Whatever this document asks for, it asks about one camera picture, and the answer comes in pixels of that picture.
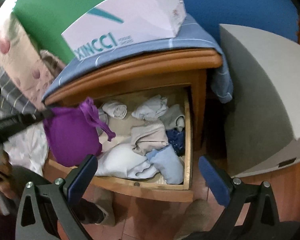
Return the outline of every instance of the purple bag strap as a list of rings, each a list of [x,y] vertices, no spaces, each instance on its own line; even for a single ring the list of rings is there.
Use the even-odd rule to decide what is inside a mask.
[[[80,103],[80,110],[83,112],[87,123],[92,127],[99,126],[108,135],[108,141],[111,141],[115,137],[115,133],[110,130],[108,125],[99,119],[99,111],[97,107],[93,104],[93,99],[87,97],[85,101]]]

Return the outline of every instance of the light blue cloth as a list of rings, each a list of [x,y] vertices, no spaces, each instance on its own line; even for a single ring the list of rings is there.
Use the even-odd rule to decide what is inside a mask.
[[[183,165],[171,144],[159,151],[150,151],[146,157],[161,172],[167,184],[178,185],[183,182]]]
[[[232,99],[233,84],[225,56],[215,39],[189,14],[185,18],[175,38],[132,44],[105,51],[82,61],[74,58],[46,90],[43,95],[43,100],[60,87],[114,61],[145,52],[185,48],[214,48],[222,55],[223,65],[211,70],[213,71],[211,88],[222,103],[229,102]]]

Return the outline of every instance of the cardboard box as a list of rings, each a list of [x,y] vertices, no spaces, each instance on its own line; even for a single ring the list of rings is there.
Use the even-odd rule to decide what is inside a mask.
[[[114,48],[173,38],[186,16],[183,0],[105,0],[62,36],[79,60]]]

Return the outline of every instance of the open drawer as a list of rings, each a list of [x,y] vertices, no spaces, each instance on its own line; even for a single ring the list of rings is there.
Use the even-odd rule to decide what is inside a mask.
[[[193,193],[190,190],[192,179],[192,130],[189,101],[186,90],[178,87],[145,90],[98,99],[95,100],[95,105],[100,107],[102,103],[116,99],[127,105],[127,115],[129,115],[138,105],[157,94],[168,98],[168,106],[180,104],[181,108],[184,110],[185,155],[182,156],[182,160],[184,161],[183,184],[166,184],[162,182],[162,175],[160,173],[155,175],[153,178],[143,180],[120,179],[116,177],[94,177],[91,183],[98,187],[135,197],[163,201],[191,202],[193,198]],[[69,173],[72,169],[64,167],[53,160],[49,160],[49,164],[65,173]]]

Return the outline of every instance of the blue gripper pad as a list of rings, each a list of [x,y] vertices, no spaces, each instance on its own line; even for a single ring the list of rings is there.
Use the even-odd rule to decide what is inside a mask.
[[[63,193],[71,207],[79,203],[97,168],[97,158],[94,155],[87,155],[79,167],[72,169],[66,176]]]
[[[199,170],[219,205],[227,207],[233,191],[230,176],[208,156],[199,158]]]

